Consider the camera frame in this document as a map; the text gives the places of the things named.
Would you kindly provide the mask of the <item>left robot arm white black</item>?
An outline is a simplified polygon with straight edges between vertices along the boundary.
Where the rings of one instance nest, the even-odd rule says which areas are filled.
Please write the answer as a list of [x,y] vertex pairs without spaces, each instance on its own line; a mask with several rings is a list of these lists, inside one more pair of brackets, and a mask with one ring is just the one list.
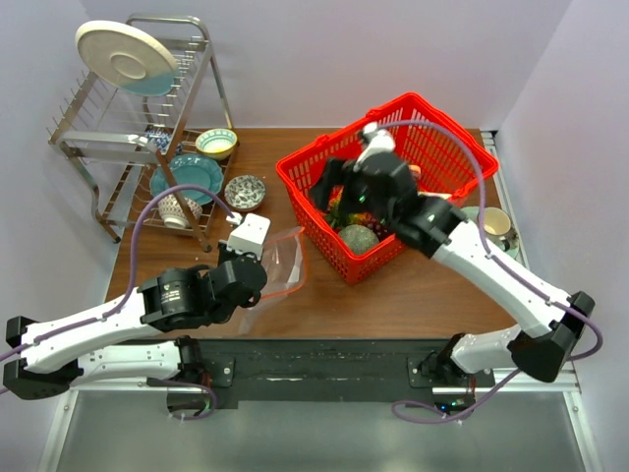
[[146,377],[181,385],[209,384],[197,341],[140,345],[139,339],[228,322],[254,306],[267,282],[261,242],[219,244],[215,267],[169,268],[124,295],[49,323],[7,322],[12,349],[3,355],[3,392],[23,400],[59,395],[101,380]]

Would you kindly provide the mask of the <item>small toy pineapple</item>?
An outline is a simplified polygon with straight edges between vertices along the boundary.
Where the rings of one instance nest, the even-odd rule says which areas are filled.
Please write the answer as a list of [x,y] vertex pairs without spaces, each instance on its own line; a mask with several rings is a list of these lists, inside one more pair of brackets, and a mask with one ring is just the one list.
[[373,218],[367,213],[345,213],[340,210],[340,201],[342,197],[342,188],[337,187],[333,190],[328,202],[327,210],[323,213],[323,219],[336,232],[350,225],[362,225],[372,227]]

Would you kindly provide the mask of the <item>red plastic shopping basket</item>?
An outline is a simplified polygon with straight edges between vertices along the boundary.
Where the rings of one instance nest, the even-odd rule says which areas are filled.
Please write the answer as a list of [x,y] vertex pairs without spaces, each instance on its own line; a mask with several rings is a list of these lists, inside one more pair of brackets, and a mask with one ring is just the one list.
[[[485,179],[499,168],[498,160],[479,145],[462,126],[415,92],[406,92],[341,130],[317,138],[311,144],[289,154],[276,163],[276,172],[284,182],[298,223],[306,234],[349,284],[355,284],[405,250],[393,235],[363,255],[353,254],[323,219],[309,198],[309,190],[320,177],[330,157],[353,159],[361,151],[358,133],[370,122],[378,124],[403,120],[431,121],[456,135],[477,160]],[[394,127],[391,134],[395,151],[410,164],[422,169],[422,185],[429,192],[448,193],[450,201],[460,207],[478,188],[472,164],[451,140],[426,127]]]

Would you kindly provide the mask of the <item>clear zip top bag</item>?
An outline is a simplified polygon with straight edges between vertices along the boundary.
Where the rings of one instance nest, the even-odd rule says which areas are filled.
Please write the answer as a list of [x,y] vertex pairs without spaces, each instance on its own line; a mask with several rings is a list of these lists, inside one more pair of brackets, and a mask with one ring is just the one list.
[[267,282],[258,303],[244,311],[240,335],[249,334],[261,315],[305,285],[308,262],[304,232],[304,227],[294,227],[271,235],[264,243],[261,265]]

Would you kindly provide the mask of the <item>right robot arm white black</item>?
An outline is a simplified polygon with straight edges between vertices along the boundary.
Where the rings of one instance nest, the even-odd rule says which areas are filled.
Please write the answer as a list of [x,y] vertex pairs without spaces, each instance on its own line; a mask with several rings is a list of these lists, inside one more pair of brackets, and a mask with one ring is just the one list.
[[455,335],[432,365],[445,384],[509,367],[540,382],[556,380],[595,306],[589,295],[551,287],[483,239],[462,209],[420,193],[409,166],[393,152],[362,162],[329,158],[310,190],[313,204],[327,209],[335,188],[342,190],[341,211],[381,219],[403,244],[470,280],[515,320],[508,329]]

